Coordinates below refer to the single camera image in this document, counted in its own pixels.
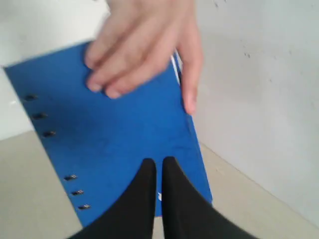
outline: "finger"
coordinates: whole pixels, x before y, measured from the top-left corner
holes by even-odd
[[[93,69],[102,61],[105,55],[134,28],[136,17],[127,11],[118,14],[116,11],[105,20],[105,23],[94,42],[92,42],[85,55],[86,65]]]
[[[138,67],[162,33],[167,20],[158,15],[147,18],[89,78],[88,84],[105,86],[111,80]]]
[[[203,66],[203,51],[195,16],[190,18],[182,32],[177,51],[183,62],[182,94],[188,114],[196,111],[197,89]]]
[[[131,92],[166,70],[178,41],[179,24],[180,22],[175,22],[164,32],[141,66],[120,77],[106,88],[106,94],[110,98],[115,99]]]

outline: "blue folder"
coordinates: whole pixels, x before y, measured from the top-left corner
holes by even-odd
[[[211,203],[193,121],[183,108],[173,65],[136,91],[111,100],[85,87],[91,73],[83,63],[86,47],[5,69],[82,225],[91,224],[120,197],[144,158],[157,164],[158,193],[162,161],[174,156]],[[83,210],[83,205],[90,208]],[[159,198],[156,215],[161,215]]]

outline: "hand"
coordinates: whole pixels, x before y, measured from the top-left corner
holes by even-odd
[[[111,16],[89,46],[88,88],[112,99],[163,72],[175,49],[183,62],[185,109],[195,112],[203,63],[194,0],[109,0]]]

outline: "metal rivet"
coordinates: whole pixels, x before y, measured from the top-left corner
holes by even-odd
[[[79,196],[79,195],[84,194],[84,191],[83,191],[83,190],[78,190],[78,191],[72,192],[71,194],[72,194],[73,196]]]
[[[65,181],[71,181],[71,180],[74,180],[74,179],[77,179],[77,178],[78,178],[78,176],[76,176],[75,174],[72,174],[72,175],[64,177],[64,180]]]
[[[32,119],[34,120],[41,120],[48,117],[48,115],[46,113],[39,113],[39,114],[34,114],[32,115]]]
[[[37,95],[27,95],[24,97],[24,100],[26,100],[26,101],[34,101],[36,99],[38,99]]]
[[[48,132],[44,132],[42,134],[42,136],[45,137],[45,138],[49,138],[49,137],[52,137],[52,136],[55,136],[55,135],[56,135],[55,131],[48,131]]]
[[[89,204],[85,204],[83,206],[78,207],[78,209],[80,209],[80,210],[86,210],[86,209],[90,209],[90,208],[91,208],[91,205],[89,205]]]

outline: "beige floor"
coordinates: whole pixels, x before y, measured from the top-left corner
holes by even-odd
[[[202,145],[214,206],[261,239],[318,239],[319,229]],[[64,239],[81,229],[33,132],[0,141],[0,238]],[[161,219],[155,239],[163,238]]]

